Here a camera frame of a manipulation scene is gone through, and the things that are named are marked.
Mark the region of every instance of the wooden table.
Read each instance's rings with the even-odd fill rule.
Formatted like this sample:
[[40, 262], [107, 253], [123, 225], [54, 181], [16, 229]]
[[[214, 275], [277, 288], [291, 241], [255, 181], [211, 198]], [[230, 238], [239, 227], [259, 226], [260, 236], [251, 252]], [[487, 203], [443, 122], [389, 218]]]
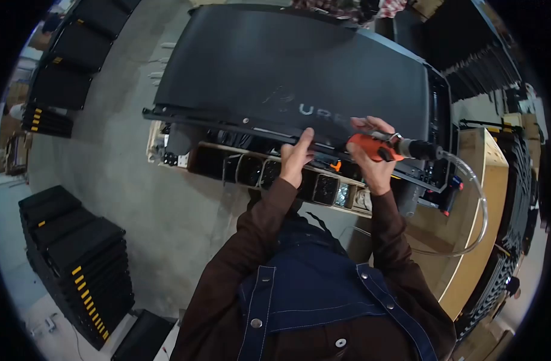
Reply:
[[[414, 252], [430, 289], [444, 311], [456, 319], [472, 294], [488, 262], [502, 213], [508, 183], [508, 162], [485, 128], [460, 132], [459, 157], [476, 173], [488, 199], [488, 228], [480, 245], [472, 252], [453, 258], [428, 256]], [[408, 241], [413, 248], [452, 252], [475, 242], [482, 228], [478, 193], [467, 178], [449, 217], [437, 209], [418, 207], [408, 219]]]

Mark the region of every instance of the black cable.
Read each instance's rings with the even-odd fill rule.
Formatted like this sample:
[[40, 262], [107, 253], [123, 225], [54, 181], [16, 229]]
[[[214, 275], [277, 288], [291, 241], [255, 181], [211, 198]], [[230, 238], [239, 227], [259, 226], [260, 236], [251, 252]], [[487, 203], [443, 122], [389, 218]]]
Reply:
[[77, 330], [75, 329], [75, 326], [71, 323], [71, 327], [73, 328], [73, 332], [75, 332], [75, 338], [77, 339], [77, 353], [79, 354], [79, 358], [81, 361], [83, 360], [83, 357], [81, 357], [81, 351], [79, 350], [79, 336], [77, 335]]

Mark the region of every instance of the red component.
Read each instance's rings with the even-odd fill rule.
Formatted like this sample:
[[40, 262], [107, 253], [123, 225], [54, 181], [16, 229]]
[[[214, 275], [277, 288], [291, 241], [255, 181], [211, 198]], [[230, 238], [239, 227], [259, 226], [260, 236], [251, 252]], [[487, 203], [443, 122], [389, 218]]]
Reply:
[[380, 148], [383, 148], [383, 151], [390, 155], [394, 161], [402, 161], [404, 159], [404, 157], [400, 154], [397, 154], [393, 148], [388, 147], [386, 142], [378, 140], [373, 136], [367, 134], [354, 134], [350, 139], [348, 139], [348, 143], [351, 142], [356, 143], [362, 149], [364, 149], [364, 152], [366, 152], [366, 154], [374, 162], [383, 161], [382, 157], [379, 154]]

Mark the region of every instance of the blue denim apron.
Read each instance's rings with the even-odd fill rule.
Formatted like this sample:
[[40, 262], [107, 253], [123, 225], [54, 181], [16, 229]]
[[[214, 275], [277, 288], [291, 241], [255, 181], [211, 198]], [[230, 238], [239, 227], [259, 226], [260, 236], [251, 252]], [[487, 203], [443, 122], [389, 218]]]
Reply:
[[260, 361], [269, 334], [370, 316], [394, 319], [422, 361], [437, 361], [426, 332], [396, 303], [382, 273], [355, 264], [327, 229], [302, 220], [284, 222], [279, 251], [239, 287], [246, 327], [238, 360]]

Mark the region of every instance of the white cable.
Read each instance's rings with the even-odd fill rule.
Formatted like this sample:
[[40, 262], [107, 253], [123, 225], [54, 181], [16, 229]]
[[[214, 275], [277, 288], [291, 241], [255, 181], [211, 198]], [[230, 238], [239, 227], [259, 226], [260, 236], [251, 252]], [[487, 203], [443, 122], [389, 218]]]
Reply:
[[[480, 230], [480, 234], [478, 235], [478, 238], [476, 239], [476, 242], [472, 243], [471, 245], [469, 245], [465, 249], [461, 249], [459, 251], [450, 252], [450, 253], [440, 253], [440, 252], [424, 251], [423, 249], [416, 249], [416, 248], [413, 248], [413, 247], [411, 247], [411, 248], [414, 252], [417, 252], [417, 253], [420, 253], [420, 254], [423, 254], [423, 255], [443, 256], [443, 257], [458, 257], [458, 256], [462, 256], [462, 255], [465, 255], [465, 254], [473, 251], [474, 248], [476, 248], [476, 246], [478, 244], [480, 244], [480, 242], [482, 241], [482, 238], [484, 238], [484, 234], [486, 233], [486, 228], [488, 227], [488, 201], [486, 200], [486, 196], [484, 194], [484, 191], [482, 191], [482, 187], [480, 186], [480, 182], [478, 181], [478, 178], [476, 177], [476, 174], [474, 174], [472, 169], [462, 159], [458, 158], [456, 155], [450, 154], [450, 153], [445, 151], [444, 152], [444, 157], [448, 161], [453, 162], [456, 165], [456, 167], [458, 169], [460, 169], [460, 171], [462, 173], [464, 173], [465, 176], [468, 176], [468, 181], [474, 183], [474, 185], [476, 186], [476, 190], [480, 194], [479, 202], [480, 202], [480, 205], [482, 207], [482, 229]], [[353, 229], [357, 230], [358, 232], [361, 232], [361, 233], [364, 233], [365, 235], [371, 236], [370, 232], [367, 232], [367, 231], [363, 230], [362, 228], [355, 227], [355, 226], [348, 226], [348, 227], [344, 228], [344, 231], [340, 235], [340, 238], [342, 238], [342, 236], [344, 235], [344, 232], [348, 228], [353, 228]]]

